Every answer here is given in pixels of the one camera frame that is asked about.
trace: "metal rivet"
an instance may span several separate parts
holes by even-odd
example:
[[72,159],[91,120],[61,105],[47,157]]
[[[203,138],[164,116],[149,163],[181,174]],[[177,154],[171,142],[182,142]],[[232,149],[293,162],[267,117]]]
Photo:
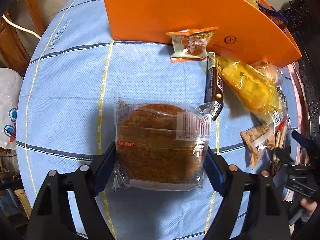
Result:
[[231,165],[229,165],[229,170],[231,170],[231,171],[237,171],[237,170],[238,170],[238,167],[235,166],[235,165],[233,165],[233,164],[231,164]]
[[267,171],[261,171],[261,175],[262,175],[263,177],[268,177],[268,176],[269,176],[269,172],[267,172]]
[[82,165],[81,167],[80,167],[80,170],[81,171],[87,171],[89,169],[89,166],[88,165]]
[[56,175],[56,171],[55,170],[51,170],[51,171],[49,171],[48,175],[50,177],[53,177],[54,175]]

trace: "white plastic bag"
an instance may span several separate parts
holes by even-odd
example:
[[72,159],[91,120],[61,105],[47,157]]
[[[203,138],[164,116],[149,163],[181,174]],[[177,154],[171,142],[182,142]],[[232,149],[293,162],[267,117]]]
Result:
[[0,147],[16,149],[15,127],[22,77],[12,69],[0,68]]

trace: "round brown pastry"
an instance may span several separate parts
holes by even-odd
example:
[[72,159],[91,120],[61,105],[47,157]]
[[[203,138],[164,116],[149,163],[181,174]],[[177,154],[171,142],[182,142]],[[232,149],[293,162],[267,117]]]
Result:
[[205,153],[195,149],[195,140],[176,140],[178,112],[185,111],[149,104],[133,111],[118,127],[118,160],[131,179],[163,183],[195,179]]

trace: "barcode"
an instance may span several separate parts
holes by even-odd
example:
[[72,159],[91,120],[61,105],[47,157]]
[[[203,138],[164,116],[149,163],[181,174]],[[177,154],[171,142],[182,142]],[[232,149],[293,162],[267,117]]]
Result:
[[211,115],[198,117],[195,114],[177,113],[177,140],[208,141],[210,136]]
[[273,113],[271,113],[271,118],[275,126],[278,126],[280,124],[280,116],[278,111],[274,111]]

